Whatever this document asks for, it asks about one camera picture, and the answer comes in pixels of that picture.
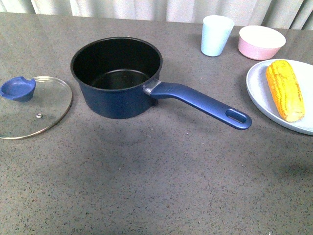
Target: saucepan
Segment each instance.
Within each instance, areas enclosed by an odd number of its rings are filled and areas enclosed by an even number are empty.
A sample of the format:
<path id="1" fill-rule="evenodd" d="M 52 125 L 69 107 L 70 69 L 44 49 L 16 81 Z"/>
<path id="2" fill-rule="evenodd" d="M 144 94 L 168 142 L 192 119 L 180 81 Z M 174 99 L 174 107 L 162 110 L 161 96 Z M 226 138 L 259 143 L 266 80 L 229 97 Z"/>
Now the saucepan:
<path id="1" fill-rule="evenodd" d="M 78 50 L 70 69 L 90 109 L 107 118 L 135 117 L 159 99 L 175 98 L 235 129 L 251 126 L 247 114 L 183 84 L 161 82 L 162 63 L 160 51 L 152 44 L 113 37 Z"/>

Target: cup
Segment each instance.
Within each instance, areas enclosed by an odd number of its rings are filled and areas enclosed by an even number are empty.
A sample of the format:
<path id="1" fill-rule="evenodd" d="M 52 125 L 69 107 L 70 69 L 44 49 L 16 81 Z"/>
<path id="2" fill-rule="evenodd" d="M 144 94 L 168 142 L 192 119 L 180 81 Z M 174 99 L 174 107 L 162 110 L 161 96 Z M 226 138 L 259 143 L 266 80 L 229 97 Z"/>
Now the cup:
<path id="1" fill-rule="evenodd" d="M 203 19 L 201 51 L 207 56 L 222 53 L 235 23 L 225 16 L 207 16 Z"/>

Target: corn cob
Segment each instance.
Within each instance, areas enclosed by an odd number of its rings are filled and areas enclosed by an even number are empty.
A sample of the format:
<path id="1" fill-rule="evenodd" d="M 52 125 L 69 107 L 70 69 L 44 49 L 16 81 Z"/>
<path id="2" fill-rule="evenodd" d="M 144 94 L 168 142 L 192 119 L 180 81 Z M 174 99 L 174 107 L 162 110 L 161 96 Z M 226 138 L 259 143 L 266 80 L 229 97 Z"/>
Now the corn cob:
<path id="1" fill-rule="evenodd" d="M 302 93 L 291 65 L 276 60 L 266 70 L 268 86 L 278 113 L 287 122 L 298 121 L 305 115 Z"/>

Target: white curtain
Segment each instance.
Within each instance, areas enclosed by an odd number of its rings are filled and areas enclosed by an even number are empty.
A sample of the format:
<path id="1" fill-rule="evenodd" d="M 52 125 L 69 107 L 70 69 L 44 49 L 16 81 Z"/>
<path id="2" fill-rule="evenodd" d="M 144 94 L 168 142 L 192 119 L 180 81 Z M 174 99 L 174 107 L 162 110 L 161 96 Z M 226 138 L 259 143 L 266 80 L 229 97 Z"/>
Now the white curtain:
<path id="1" fill-rule="evenodd" d="M 185 23 L 223 15 L 239 26 L 313 29 L 313 0 L 0 0 L 0 11 Z"/>

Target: countertop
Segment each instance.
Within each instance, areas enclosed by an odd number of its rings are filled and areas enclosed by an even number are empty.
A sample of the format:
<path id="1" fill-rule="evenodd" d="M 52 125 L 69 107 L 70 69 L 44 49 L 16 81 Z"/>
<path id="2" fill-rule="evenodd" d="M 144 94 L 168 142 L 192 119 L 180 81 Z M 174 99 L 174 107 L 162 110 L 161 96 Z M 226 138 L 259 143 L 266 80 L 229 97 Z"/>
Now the countertop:
<path id="1" fill-rule="evenodd" d="M 273 122 L 249 98 L 246 74 L 258 61 L 239 53 L 241 27 L 218 57 L 201 53 L 201 28 L 0 14 L 0 81 L 51 76 L 73 92 L 69 112 L 49 130 L 0 140 L 1 234 L 312 233 L 313 137 Z M 279 31 L 287 43 L 274 58 L 313 64 L 313 31 Z M 252 126 L 233 129 L 173 99 L 129 119 L 93 113 L 70 61 L 113 36 L 150 42 L 163 56 L 161 81 L 247 113 Z"/>

